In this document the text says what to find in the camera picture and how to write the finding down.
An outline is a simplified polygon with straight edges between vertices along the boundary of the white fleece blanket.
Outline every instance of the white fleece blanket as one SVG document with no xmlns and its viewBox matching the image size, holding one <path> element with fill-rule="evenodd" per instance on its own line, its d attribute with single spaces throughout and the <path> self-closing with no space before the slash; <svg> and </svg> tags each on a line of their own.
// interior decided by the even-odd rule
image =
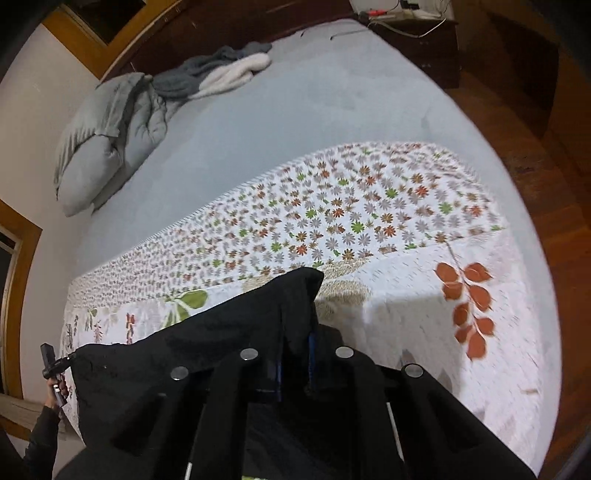
<svg viewBox="0 0 591 480">
<path fill-rule="evenodd" d="M 265 70 L 270 64 L 269 55 L 255 53 L 230 65 L 218 67 L 203 79 L 199 85 L 199 91 L 189 99 L 217 95 L 241 87 L 251 81 L 254 73 Z"/>
</svg>

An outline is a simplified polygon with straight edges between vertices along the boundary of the wooden cabinet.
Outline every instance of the wooden cabinet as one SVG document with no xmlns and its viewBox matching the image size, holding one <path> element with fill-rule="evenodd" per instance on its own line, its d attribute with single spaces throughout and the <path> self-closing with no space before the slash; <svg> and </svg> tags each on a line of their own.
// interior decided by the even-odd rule
<svg viewBox="0 0 591 480">
<path fill-rule="evenodd" d="M 401 20 L 388 25 L 418 37 L 439 23 L 439 20 Z M 446 20 L 421 38 L 411 38 L 382 25 L 372 25 L 370 28 L 429 75 L 441 88 L 459 87 L 460 61 L 454 21 Z"/>
</svg>

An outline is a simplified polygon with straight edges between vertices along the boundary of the gray pillow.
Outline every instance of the gray pillow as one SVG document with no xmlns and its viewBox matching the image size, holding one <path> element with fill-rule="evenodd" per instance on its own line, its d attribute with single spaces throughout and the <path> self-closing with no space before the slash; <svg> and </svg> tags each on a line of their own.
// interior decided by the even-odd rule
<svg viewBox="0 0 591 480">
<path fill-rule="evenodd" d="M 85 141 L 61 179 L 57 200 L 67 217 L 86 210 L 122 165 L 116 139 L 95 135 Z"/>
<path fill-rule="evenodd" d="M 125 109 L 138 89 L 142 89 L 151 76 L 139 72 L 126 73 L 101 83 L 84 100 L 74 118 L 61 134 L 57 146 L 57 162 L 54 173 L 56 191 L 61 178 L 72 161 L 76 151 L 94 135 L 111 138 L 121 136 Z"/>
<path fill-rule="evenodd" d="M 117 140 L 119 154 L 124 160 L 121 168 L 93 200 L 95 211 L 125 185 L 166 136 L 166 122 L 170 118 L 168 105 L 151 85 L 139 93 L 135 102 L 130 102 L 129 105 L 132 108 L 124 116 L 126 130 Z M 170 116 L 178 106 L 179 103 L 170 103 Z"/>
</svg>

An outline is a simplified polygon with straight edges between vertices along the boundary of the floral bedspread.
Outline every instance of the floral bedspread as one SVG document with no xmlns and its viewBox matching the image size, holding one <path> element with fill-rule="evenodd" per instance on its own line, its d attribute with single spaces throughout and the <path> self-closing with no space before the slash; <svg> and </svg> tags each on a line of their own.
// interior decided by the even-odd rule
<svg viewBox="0 0 591 480">
<path fill-rule="evenodd" d="M 223 195 L 75 279 L 61 354 L 136 342 L 300 266 L 324 271 L 319 318 L 348 345 L 422 364 L 533 459 L 543 357 L 525 269 L 492 196 L 436 145 L 341 145 Z"/>
</svg>

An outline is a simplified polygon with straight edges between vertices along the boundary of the white wall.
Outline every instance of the white wall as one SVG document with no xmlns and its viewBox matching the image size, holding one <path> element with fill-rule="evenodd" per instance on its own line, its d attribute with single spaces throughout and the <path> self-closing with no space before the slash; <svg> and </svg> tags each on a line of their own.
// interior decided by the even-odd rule
<svg viewBox="0 0 591 480">
<path fill-rule="evenodd" d="M 43 229 L 21 321 L 23 395 L 44 402 L 39 346 L 59 345 L 73 254 L 88 218 L 67 219 L 53 190 L 54 152 L 62 129 L 98 80 L 39 26 L 0 83 L 0 199 Z M 23 442 L 17 442 L 24 448 Z M 82 444 L 60 441 L 56 466 Z"/>
</svg>

